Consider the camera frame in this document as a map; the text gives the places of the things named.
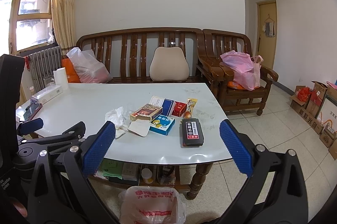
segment crumpled tissue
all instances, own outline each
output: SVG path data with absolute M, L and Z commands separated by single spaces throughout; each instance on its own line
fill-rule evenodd
M 106 113 L 105 122 L 111 121 L 115 125 L 116 138 L 128 131 L 128 126 L 124 124 L 124 120 L 126 120 L 126 115 L 122 106 Z

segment blue box with cartoon bear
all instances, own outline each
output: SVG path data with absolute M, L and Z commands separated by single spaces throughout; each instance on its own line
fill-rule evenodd
M 167 136 L 174 125 L 174 122 L 174 118 L 159 115 L 151 122 L 150 131 Z

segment hanger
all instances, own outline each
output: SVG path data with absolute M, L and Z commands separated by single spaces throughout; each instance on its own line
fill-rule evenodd
M 275 23 L 275 21 L 273 19 L 270 18 L 270 15 L 268 14 L 268 18 L 265 20 L 265 23 Z

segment tiled floor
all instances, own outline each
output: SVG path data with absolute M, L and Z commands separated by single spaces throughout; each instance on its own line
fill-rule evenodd
M 284 153 L 290 148 L 296 151 L 307 187 L 310 220 L 321 209 L 337 184 L 337 161 L 333 160 L 316 132 L 290 108 L 289 95 L 272 85 L 261 116 L 256 115 L 256 109 L 235 111 L 227 113 L 227 116 L 236 129 L 247 134 L 255 144 L 264 144 L 274 152 Z M 182 182 L 189 183 L 194 171 L 194 165 L 181 167 Z M 181 194 L 186 204 L 186 223 L 193 224 L 210 216 L 220 216 L 245 180 L 246 175 L 239 172 L 233 160 L 215 163 L 195 200 L 186 200 Z M 272 174 L 269 174 L 257 203 L 264 201 L 271 182 Z M 101 199 L 119 217 L 121 202 L 118 194 L 122 190 L 95 181 L 92 185 Z

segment table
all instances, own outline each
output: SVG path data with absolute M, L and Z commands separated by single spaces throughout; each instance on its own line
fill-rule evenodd
M 196 174 L 187 194 L 194 199 L 200 191 L 213 162 L 230 159 L 231 155 L 219 135 L 219 125 L 227 119 L 222 108 L 205 83 L 152 84 L 69 84 L 69 89 L 45 103 L 35 116 L 44 126 L 36 133 L 43 137 L 61 134 L 79 121 L 86 125 L 85 137 L 96 134 L 105 122 L 105 114 L 120 106 L 135 111 L 152 96 L 186 102 L 198 99 L 193 117 L 198 118 L 204 135 L 200 147 L 183 147 L 179 133 L 181 118 L 176 119 L 168 136 L 150 131 L 143 138 L 126 133 L 115 139 L 105 158 L 141 164 L 197 164 Z M 16 111 L 23 115 L 23 109 Z

